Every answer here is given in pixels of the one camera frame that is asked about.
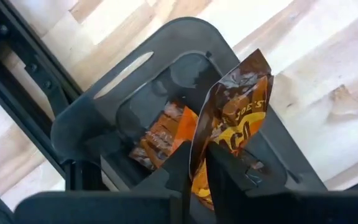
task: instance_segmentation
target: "black metal bar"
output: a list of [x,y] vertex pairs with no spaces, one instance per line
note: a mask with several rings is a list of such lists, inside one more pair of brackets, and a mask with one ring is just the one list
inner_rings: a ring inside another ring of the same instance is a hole
[[7,43],[26,64],[25,70],[47,96],[55,116],[74,101],[81,90],[11,3],[0,0],[0,23]]
[[66,190],[108,190],[101,169],[86,161],[70,161],[65,165]]
[[52,121],[1,62],[0,105],[64,178],[63,167],[50,142]]

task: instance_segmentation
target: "black plastic bin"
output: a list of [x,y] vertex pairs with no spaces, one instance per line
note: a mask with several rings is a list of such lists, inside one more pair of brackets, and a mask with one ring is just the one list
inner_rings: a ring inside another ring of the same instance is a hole
[[[148,61],[95,99],[117,74],[148,52],[153,52]],[[128,157],[133,141],[168,100],[180,99],[198,113],[208,89],[238,63],[211,24],[190,17],[165,24],[56,118],[51,138],[60,162],[98,163],[102,152],[104,171],[117,188],[133,188],[150,174]],[[325,190],[271,108],[247,148],[289,189]]]

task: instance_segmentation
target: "snack bag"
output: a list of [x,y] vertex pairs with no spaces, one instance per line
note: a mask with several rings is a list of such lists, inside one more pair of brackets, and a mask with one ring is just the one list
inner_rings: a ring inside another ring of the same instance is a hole
[[[207,94],[191,145],[189,175],[192,192],[209,208],[213,204],[206,173],[206,146],[215,141],[241,159],[245,145],[265,118],[273,85],[270,71],[262,53],[256,50]],[[263,164],[256,161],[251,166],[259,169]]]
[[168,102],[129,157],[150,170],[158,169],[183,141],[193,139],[197,118],[187,106]]

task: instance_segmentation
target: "plastic compartment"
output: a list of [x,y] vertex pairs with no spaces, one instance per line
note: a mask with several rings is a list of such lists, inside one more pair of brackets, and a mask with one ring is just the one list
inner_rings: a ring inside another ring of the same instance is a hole
[[[154,53],[148,61],[94,99],[147,52]],[[207,22],[181,18],[165,24],[56,118],[51,138],[60,162],[98,162],[103,152],[105,173],[118,189],[131,189],[150,174],[128,157],[131,142],[143,135],[167,100],[181,99],[198,113],[208,89],[238,63],[221,34]],[[325,190],[271,108],[247,148],[288,188]]]

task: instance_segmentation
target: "wooden floor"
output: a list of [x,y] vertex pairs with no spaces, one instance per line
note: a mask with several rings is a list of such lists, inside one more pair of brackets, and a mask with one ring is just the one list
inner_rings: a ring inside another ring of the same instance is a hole
[[[271,105],[329,189],[358,183],[358,0],[12,0],[86,90],[164,23],[196,16],[276,75]],[[53,118],[14,54],[6,66]],[[0,107],[0,196],[14,208],[64,181]]]

